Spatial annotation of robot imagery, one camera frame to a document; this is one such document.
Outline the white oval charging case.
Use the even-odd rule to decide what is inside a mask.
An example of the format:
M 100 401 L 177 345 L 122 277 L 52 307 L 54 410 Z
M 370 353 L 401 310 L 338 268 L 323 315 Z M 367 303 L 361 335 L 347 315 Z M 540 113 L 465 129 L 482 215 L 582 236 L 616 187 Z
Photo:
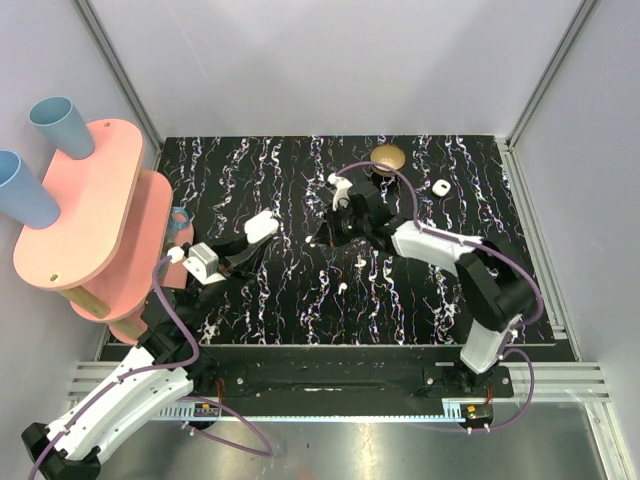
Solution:
M 244 224 L 244 233 L 249 244 L 256 244 L 274 235 L 279 222 L 270 210 L 263 210 Z

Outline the small white square case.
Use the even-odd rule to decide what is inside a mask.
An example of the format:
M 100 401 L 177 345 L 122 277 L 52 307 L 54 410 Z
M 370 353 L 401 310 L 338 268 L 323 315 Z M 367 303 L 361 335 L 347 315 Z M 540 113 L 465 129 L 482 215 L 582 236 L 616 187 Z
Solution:
M 432 186 L 432 192 L 439 198 L 446 197 L 451 190 L 451 185 L 446 180 L 437 180 Z

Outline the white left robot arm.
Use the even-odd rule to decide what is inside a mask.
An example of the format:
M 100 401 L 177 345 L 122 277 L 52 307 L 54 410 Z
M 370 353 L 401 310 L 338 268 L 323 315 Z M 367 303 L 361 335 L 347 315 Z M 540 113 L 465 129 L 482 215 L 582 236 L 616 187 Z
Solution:
M 95 479 L 133 433 L 177 402 L 192 402 L 197 421 L 223 411 L 226 386 L 219 363 L 198 344 L 215 300 L 243 288 L 260 269 L 272 233 L 245 232 L 212 245 L 172 248 L 154 267 L 153 291 L 142 319 L 147 328 L 118 366 L 58 419 L 33 423 L 21 438 L 31 457 L 31 478 Z

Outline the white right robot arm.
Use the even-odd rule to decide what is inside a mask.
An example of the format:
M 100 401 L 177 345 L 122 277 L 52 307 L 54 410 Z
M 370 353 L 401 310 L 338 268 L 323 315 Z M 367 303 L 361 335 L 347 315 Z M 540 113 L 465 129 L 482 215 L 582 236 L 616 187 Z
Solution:
M 332 174 L 327 184 L 332 200 L 315 243 L 338 248 L 365 239 L 379 252 L 438 267 L 458 279 L 472 323 L 446 382 L 463 395 L 480 394 L 490 383 L 508 335 L 540 306 L 531 275 L 500 242 L 427 229 L 392 213 L 371 183 L 352 184 Z

